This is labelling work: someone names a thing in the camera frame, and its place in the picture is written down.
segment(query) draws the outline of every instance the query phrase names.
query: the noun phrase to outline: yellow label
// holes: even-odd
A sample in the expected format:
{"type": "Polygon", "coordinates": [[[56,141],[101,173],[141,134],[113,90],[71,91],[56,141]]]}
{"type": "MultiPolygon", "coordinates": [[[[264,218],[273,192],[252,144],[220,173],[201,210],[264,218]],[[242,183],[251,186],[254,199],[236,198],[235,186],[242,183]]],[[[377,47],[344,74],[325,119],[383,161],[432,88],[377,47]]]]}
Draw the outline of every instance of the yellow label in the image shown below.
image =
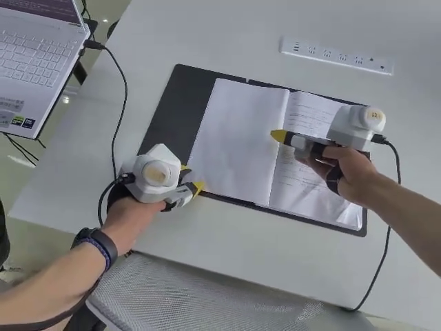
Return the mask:
{"type": "Polygon", "coordinates": [[[370,110],[367,114],[367,118],[368,119],[378,119],[381,121],[383,119],[383,113],[375,111],[375,110],[370,110]]]}

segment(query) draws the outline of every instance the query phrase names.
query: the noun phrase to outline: laptop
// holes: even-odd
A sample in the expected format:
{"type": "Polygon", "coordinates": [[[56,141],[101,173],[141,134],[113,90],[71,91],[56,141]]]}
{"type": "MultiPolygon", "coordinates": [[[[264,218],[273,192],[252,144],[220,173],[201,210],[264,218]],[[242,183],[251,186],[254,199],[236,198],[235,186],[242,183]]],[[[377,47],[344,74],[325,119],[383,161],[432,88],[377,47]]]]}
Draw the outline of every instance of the laptop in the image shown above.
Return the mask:
{"type": "Polygon", "coordinates": [[[74,0],[0,0],[0,132],[38,137],[89,35],[74,0]]]}

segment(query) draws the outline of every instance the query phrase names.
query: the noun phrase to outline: open notebook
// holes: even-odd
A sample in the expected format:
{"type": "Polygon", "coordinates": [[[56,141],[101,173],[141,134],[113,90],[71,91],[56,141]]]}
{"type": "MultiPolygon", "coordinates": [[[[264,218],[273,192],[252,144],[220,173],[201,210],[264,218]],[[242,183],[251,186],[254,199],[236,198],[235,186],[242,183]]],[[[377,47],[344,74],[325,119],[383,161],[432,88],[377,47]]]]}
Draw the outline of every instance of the open notebook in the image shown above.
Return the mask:
{"type": "Polygon", "coordinates": [[[325,138],[343,103],[306,92],[217,79],[188,166],[205,190],[314,221],[359,230],[362,208],[331,192],[270,132],[325,138]]]}

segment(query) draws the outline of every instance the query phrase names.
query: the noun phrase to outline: power strip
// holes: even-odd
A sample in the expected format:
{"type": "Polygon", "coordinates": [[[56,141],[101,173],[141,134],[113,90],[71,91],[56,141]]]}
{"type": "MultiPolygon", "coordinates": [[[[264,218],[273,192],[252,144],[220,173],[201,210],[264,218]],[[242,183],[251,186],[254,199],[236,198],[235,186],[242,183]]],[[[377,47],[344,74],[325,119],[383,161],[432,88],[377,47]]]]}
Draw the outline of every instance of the power strip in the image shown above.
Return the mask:
{"type": "Polygon", "coordinates": [[[371,57],[369,55],[349,54],[334,48],[322,47],[316,43],[283,37],[280,42],[280,52],[296,57],[304,57],[393,76],[392,61],[371,57]]]}

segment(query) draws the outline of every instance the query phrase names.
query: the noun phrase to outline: hand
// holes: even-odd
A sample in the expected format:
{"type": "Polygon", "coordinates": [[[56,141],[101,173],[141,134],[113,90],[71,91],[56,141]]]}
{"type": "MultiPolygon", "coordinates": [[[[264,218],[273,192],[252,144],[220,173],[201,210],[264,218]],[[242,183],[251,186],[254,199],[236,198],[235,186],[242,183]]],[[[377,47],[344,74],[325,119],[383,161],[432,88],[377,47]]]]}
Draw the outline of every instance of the hand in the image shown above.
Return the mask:
{"type": "Polygon", "coordinates": [[[140,203],[133,198],[118,200],[110,207],[101,230],[113,240],[121,256],[133,247],[153,216],[164,208],[164,201],[140,203]]]}
{"type": "MultiPolygon", "coordinates": [[[[338,193],[346,200],[366,207],[365,198],[367,186],[371,185],[378,177],[378,172],[365,155],[352,148],[326,147],[323,157],[331,162],[336,160],[343,172],[343,178],[338,183],[338,193]]],[[[299,160],[311,167],[317,174],[326,179],[331,166],[315,159],[299,160]]]]}

